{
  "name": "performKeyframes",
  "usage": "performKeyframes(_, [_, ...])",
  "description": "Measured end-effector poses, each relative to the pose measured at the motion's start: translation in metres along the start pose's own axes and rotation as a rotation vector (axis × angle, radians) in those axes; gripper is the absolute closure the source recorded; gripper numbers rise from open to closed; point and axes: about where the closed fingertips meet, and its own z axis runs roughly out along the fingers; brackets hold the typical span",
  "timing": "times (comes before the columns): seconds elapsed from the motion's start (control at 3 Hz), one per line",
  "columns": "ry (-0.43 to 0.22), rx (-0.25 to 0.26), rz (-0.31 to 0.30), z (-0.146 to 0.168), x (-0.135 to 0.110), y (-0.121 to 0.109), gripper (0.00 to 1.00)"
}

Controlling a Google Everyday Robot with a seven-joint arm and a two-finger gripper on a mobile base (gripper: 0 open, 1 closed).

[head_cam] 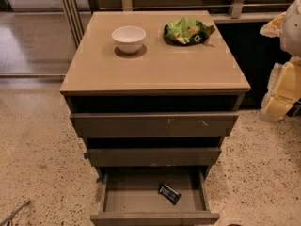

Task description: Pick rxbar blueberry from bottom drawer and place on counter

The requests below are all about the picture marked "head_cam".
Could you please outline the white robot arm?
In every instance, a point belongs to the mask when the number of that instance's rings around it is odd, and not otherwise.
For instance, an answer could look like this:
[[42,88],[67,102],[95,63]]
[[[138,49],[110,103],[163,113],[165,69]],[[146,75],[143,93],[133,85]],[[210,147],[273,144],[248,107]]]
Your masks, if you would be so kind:
[[274,65],[261,102],[260,119],[279,121],[301,98],[301,0],[294,0],[286,12],[265,24],[260,34],[279,37],[281,50],[292,56]]

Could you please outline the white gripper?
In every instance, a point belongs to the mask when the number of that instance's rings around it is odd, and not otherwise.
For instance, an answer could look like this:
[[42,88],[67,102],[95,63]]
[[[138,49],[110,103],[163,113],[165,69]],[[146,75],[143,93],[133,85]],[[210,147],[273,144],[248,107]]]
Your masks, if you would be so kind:
[[[279,37],[285,15],[285,12],[278,14],[260,29],[260,34],[268,38]],[[293,56],[285,64],[276,63],[267,88],[259,118],[268,122],[282,120],[301,98],[301,57]]]

